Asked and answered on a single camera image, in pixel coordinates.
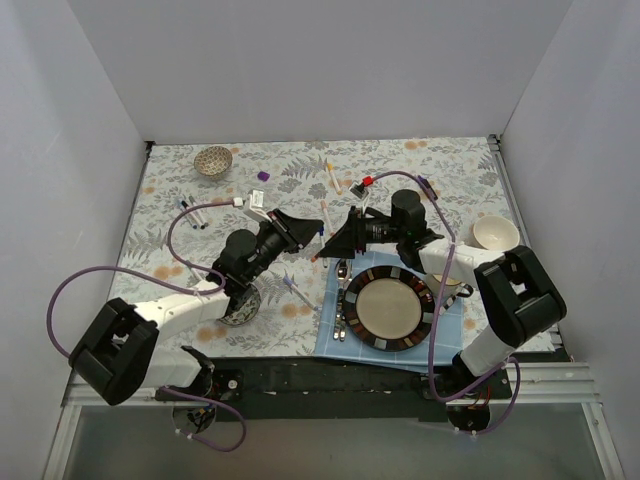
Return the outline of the black purple highlighter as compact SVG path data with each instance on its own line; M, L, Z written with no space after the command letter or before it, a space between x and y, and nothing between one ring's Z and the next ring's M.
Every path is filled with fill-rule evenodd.
M419 175L418 181L421 184L421 188L425 192L425 195L427 196L427 198L430 201L436 202L438 200L438 194L436 193L436 191L434 190L434 188L432 187L428 179Z

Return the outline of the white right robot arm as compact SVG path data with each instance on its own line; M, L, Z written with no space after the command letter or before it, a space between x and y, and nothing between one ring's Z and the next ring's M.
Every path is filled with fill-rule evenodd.
M431 230L420 196L392 195L391 212L353 207L343 226L318 252L350 260L371 244L392 243L401 266L377 265L357 274L339 297L339 318L365 344L385 352L433 342L443 310L442 292L424 275L451 275L479 293L488 325L454 355L445 380L451 399L475 397L524 343L567 314L565 301L535 253L518 245L489 251L457 246Z

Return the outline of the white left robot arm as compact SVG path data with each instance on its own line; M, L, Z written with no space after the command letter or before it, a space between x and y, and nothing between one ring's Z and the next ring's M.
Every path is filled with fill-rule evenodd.
M191 346L164 349L162 342L203 322L251 319L260 302L254 280L280 254L306 247L322 226L270 211L257 233L230 234L212 272L189 292L138 304L108 301L71 351L70 367L109 405L141 388L205 398L213 388L213 361Z

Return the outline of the blue capped white marker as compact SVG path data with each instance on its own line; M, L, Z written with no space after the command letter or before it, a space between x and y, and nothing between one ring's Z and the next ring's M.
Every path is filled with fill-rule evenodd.
M319 241L320 241L320 250L323 250L325 247L324 227L320 228L318 235L319 235ZM325 269L328 268L328 260L322 256L319 256L318 258L321 260L323 267Z

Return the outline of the peach capped white marker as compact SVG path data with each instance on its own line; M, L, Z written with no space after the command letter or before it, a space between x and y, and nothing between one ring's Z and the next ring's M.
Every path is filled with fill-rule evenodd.
M327 204L325 202L325 200L321 200L320 201L320 206L321 206L321 211L323 214L323 218L324 218L324 223L325 225L330 229L330 224L331 224L331 220L329 217L329 212L328 212L328 208L327 208Z

